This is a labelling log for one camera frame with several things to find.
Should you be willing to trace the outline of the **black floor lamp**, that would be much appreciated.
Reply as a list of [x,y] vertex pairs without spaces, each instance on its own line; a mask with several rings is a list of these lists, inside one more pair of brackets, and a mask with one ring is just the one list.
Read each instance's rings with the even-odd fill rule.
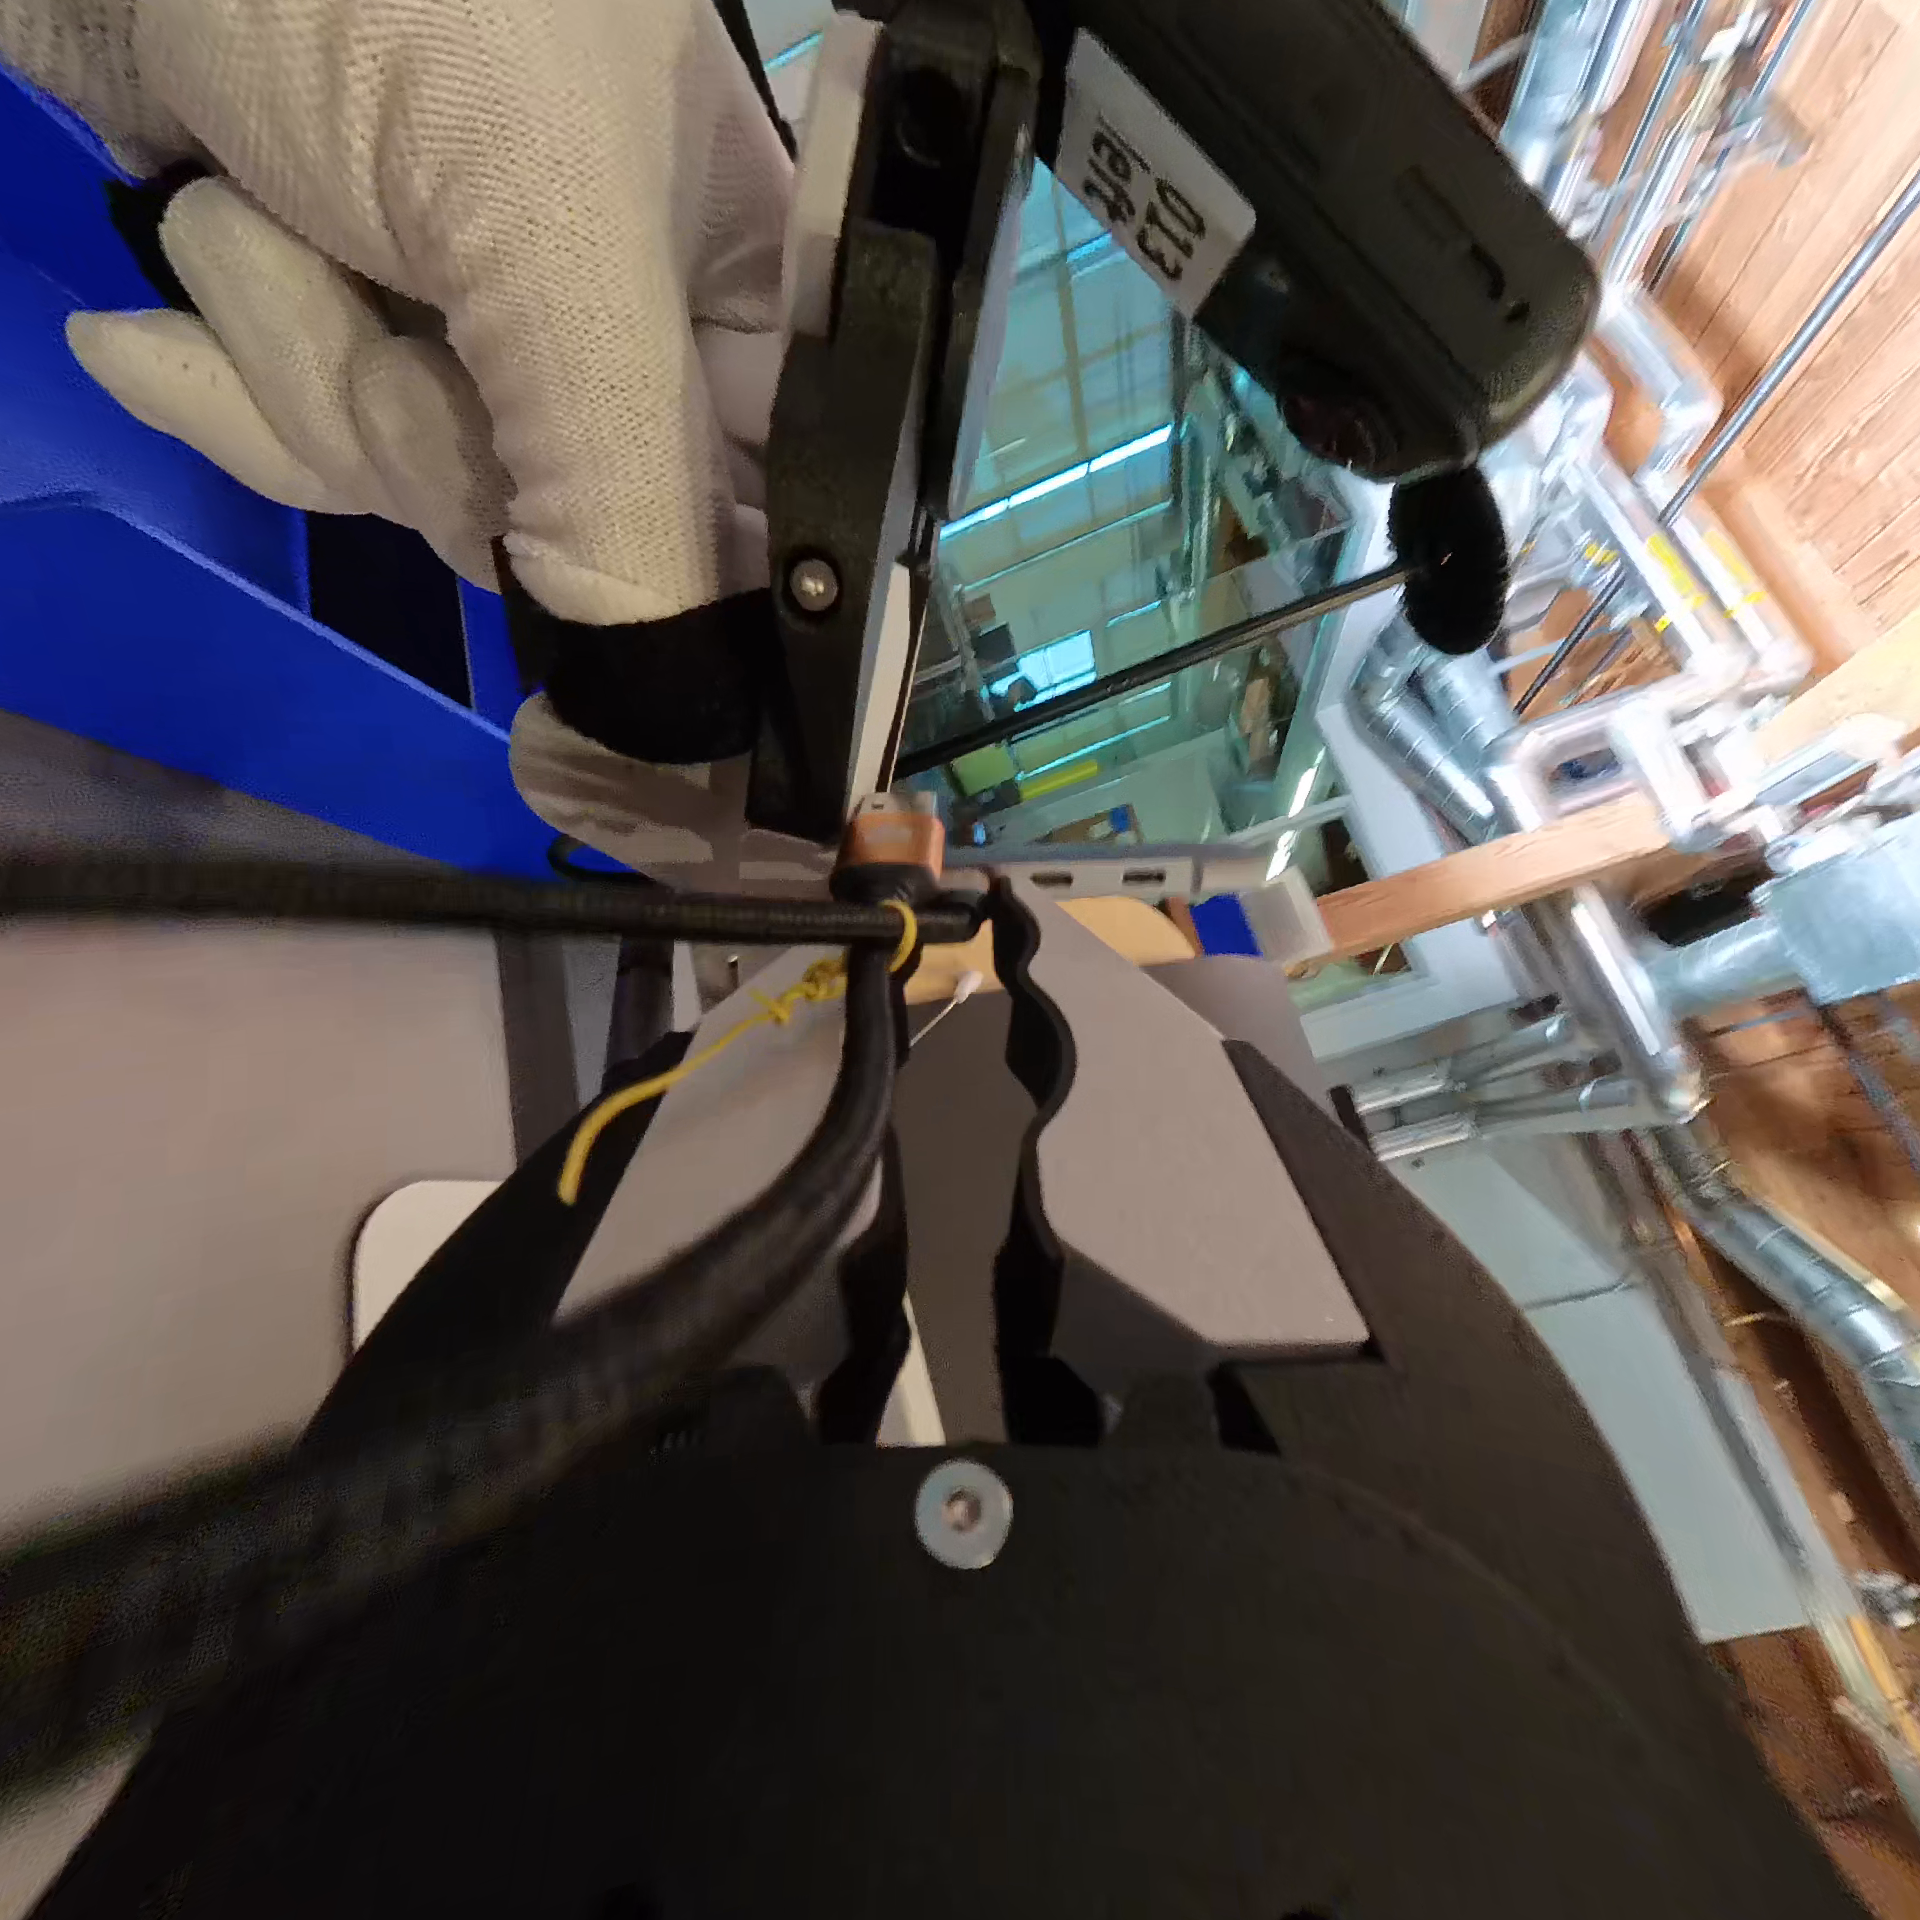
[[1251,612],[1216,632],[1186,641],[1150,661],[1117,667],[1082,687],[1055,692],[970,734],[899,752],[896,779],[933,774],[960,756],[1006,747],[1030,734],[1062,727],[1080,712],[1167,682],[1192,667],[1222,661],[1239,648],[1318,625],[1369,596],[1400,592],[1412,638],[1443,652],[1471,656],[1500,638],[1511,591],[1511,548],[1497,495],[1473,467],[1392,486],[1388,499],[1391,565],[1356,580],[1298,596],[1271,612]]

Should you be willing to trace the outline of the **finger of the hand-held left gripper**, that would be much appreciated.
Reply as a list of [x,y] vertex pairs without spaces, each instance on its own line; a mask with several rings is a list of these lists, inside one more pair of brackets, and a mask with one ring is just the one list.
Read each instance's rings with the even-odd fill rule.
[[865,588],[865,795],[889,784],[928,611],[916,517],[885,517]]

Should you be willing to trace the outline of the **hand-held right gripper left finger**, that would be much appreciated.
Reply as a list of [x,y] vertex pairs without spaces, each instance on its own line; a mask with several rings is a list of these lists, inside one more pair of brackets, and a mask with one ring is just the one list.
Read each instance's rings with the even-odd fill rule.
[[[802,999],[667,1089],[567,1288],[578,1316],[755,1202],[822,1116],[845,1004]],[[913,1327],[896,1145],[831,1259],[732,1356],[779,1371],[822,1436],[913,1434]]]

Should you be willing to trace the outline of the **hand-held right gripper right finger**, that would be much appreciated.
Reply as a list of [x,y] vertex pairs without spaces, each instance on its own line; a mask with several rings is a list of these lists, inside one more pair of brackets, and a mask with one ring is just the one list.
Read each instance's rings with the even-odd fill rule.
[[1035,880],[997,880],[989,922],[1035,1107],[993,1259],[1006,1436],[1097,1444],[1159,1387],[1216,1419],[1242,1371],[1368,1356],[1283,1158],[1293,1107],[1337,1119],[1288,974],[1136,964]]

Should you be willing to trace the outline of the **person's left hand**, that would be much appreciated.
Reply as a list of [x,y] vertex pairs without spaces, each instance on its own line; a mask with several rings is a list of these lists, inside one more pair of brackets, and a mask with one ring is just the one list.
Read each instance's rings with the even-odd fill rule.
[[767,584],[792,166],[712,2],[5,2],[193,304],[65,336],[135,419],[469,584],[653,625]]

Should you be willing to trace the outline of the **dark grey usb hub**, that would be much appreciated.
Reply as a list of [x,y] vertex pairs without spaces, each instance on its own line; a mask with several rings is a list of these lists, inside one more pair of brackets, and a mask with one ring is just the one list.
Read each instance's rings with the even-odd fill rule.
[[1278,842],[989,842],[946,848],[951,888],[962,880],[1028,888],[1060,901],[1242,897],[1283,880]]

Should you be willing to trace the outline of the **wooden book stand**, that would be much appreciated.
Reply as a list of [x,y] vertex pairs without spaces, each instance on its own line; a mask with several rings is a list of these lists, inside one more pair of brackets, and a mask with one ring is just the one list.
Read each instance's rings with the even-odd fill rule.
[[[1067,895],[1055,901],[1105,948],[1136,966],[1186,964],[1201,955],[1186,904],[1158,897]],[[397,1308],[419,1268],[477,1212],[501,1179],[417,1179],[389,1190],[365,1221],[347,1277],[347,1352],[365,1349],[377,1322]]]

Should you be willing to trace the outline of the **black braided cable orange plugs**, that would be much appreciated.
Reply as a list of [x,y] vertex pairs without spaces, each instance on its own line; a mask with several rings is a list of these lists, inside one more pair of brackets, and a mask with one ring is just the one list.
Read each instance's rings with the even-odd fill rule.
[[169,1709],[342,1627],[532,1515],[606,1447],[692,1405],[850,1227],[887,1139],[895,977],[970,945],[987,895],[871,901],[649,895],[252,856],[5,859],[5,918],[230,920],[833,948],[845,1045],[826,1107],[751,1202],[599,1308],[462,1360],[367,1444],[249,1455],[5,1544],[5,1809],[93,1770]]

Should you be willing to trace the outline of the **blue plastic bin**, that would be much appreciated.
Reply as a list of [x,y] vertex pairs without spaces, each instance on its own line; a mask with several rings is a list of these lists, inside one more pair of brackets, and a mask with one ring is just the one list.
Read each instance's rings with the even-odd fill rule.
[[261,499],[68,351],[155,307],[128,182],[5,78],[5,711],[397,852],[555,880],[509,776],[496,592],[419,537]]

